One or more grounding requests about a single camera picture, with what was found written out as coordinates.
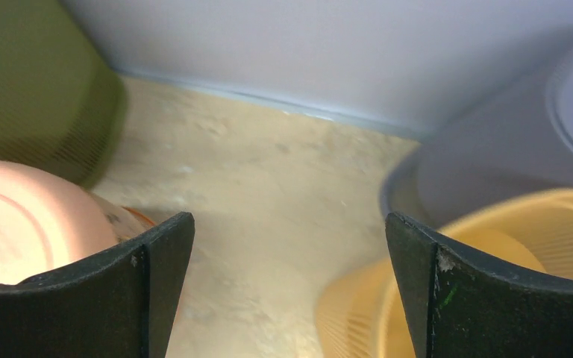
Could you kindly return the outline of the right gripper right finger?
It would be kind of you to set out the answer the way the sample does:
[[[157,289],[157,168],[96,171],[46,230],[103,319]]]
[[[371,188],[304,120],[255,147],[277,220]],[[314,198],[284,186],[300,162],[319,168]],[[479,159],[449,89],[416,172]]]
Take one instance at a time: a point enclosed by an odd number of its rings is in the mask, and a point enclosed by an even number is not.
[[[418,357],[573,357],[573,280],[509,263],[397,212],[386,240]]]

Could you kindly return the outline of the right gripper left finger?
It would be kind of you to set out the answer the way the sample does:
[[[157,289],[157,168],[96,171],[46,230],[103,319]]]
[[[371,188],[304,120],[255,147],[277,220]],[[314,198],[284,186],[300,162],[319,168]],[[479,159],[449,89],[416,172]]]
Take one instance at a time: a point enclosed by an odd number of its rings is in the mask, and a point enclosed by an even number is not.
[[[0,357],[164,357],[195,237],[178,213],[82,260],[0,284]]]

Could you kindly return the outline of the yellow mesh waste bin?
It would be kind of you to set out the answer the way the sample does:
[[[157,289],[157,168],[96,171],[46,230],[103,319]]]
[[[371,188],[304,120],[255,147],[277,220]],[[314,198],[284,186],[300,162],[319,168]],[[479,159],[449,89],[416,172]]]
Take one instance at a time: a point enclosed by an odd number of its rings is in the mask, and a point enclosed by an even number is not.
[[[509,263],[573,280],[573,189],[524,195],[434,230]],[[391,258],[331,283],[316,308],[325,357],[418,357]]]

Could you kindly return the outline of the orange smooth bucket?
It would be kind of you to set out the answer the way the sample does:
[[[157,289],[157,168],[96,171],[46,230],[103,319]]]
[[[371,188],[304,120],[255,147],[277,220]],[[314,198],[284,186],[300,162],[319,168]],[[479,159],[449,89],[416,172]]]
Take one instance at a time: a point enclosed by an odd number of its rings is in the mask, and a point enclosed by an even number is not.
[[[135,209],[56,175],[0,161],[0,284],[66,266],[154,226]]]

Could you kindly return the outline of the dark grey mesh bin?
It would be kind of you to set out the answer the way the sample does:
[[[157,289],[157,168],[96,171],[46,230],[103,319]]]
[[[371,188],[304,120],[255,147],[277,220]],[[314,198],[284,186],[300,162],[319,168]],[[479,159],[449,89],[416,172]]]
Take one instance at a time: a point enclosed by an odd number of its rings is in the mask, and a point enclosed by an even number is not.
[[[556,188],[573,188],[573,34],[403,159],[383,180],[379,207],[442,227]]]

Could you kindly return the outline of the olive green waste bin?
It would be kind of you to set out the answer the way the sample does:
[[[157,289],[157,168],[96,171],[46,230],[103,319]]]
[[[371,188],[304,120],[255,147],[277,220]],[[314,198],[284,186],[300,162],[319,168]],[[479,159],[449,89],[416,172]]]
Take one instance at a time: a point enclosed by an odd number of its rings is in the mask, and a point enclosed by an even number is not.
[[[0,160],[94,186],[125,123],[127,93],[58,1],[0,1]]]

